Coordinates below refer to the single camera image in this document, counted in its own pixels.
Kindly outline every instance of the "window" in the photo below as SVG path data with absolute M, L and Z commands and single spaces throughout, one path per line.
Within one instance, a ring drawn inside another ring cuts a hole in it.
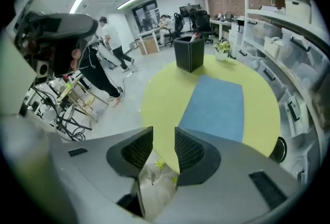
M 140 33 L 158 27 L 160 14 L 156 0 L 147 2 L 132 10 Z

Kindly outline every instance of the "person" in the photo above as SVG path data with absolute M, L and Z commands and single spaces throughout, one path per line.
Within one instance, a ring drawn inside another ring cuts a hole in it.
M 83 54 L 81 54 L 79 49 L 75 49 L 72 52 L 71 67 L 75 70 L 77 68 L 77 60 L 81 57 L 80 72 L 99 90 L 106 91 L 109 94 L 108 101 L 112 101 L 112 107 L 116 107 L 124 99 L 124 94 L 120 93 L 109 81 L 96 54 L 97 51 L 89 47 L 85 49 Z
M 120 61 L 120 66 L 123 69 L 122 72 L 128 71 L 129 68 L 124 60 L 130 61 L 130 63 L 133 65 L 134 59 L 123 53 L 118 32 L 116 31 L 115 27 L 108 24 L 108 20 L 106 17 L 101 17 L 99 23 L 103 30 L 105 44 L 110 46 L 114 56 L 117 57 L 117 59 Z
M 170 33 L 168 29 L 171 30 L 171 33 L 174 33 L 175 22 L 169 19 L 166 15 L 162 15 L 159 28 L 160 44 L 165 44 L 165 35 Z

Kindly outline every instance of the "office chair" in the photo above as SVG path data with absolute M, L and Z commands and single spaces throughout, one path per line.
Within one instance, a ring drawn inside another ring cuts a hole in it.
M 214 35 L 216 32 L 211 29 L 210 15 L 207 11 L 200 9 L 197 11 L 196 16 L 197 29 L 195 32 L 202 34 L 205 42 L 213 43 L 213 40 L 209 38 L 209 35 Z
M 189 18 L 192 24 L 191 27 L 193 30 L 197 30 L 197 13 L 198 11 L 195 8 L 192 8 L 189 13 Z
M 178 38 L 181 36 L 181 30 L 183 29 L 184 25 L 182 23 L 182 15 L 178 13 L 174 13 L 174 21 L 175 21 L 175 31 L 172 33 L 170 29 L 168 31 L 170 32 L 169 34 L 165 34 L 165 37 L 170 38 L 170 47 L 172 47 L 174 39 Z

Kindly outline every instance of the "cardboard box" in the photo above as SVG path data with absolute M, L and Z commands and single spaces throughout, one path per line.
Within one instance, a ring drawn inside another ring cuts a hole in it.
M 148 51 L 148 54 L 149 53 L 158 53 L 157 46 L 156 46 L 154 38 L 144 39 L 143 42 L 144 42 L 146 50 Z M 144 51 L 144 48 L 143 48 L 143 45 L 142 45 L 141 41 L 139 41 L 138 44 L 139 44 L 139 47 L 140 47 L 141 54 L 145 55 L 145 51 Z

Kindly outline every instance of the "man in white shirt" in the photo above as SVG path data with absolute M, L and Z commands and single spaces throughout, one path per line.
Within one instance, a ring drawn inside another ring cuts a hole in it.
M 128 71 L 129 68 L 124 60 L 130 61 L 131 64 L 134 64 L 134 59 L 123 53 L 122 44 L 115 27 L 108 24 L 106 17 L 101 17 L 99 23 L 103 30 L 105 44 L 110 46 L 114 56 L 117 57 L 117 59 L 120 61 L 120 66 L 123 69 L 122 72 Z
M 174 33 L 175 22 L 169 19 L 166 15 L 162 15 L 160 23 L 161 23 L 159 27 L 160 44 L 165 44 L 165 35 L 170 33 L 168 29 L 171 30 L 171 33 Z

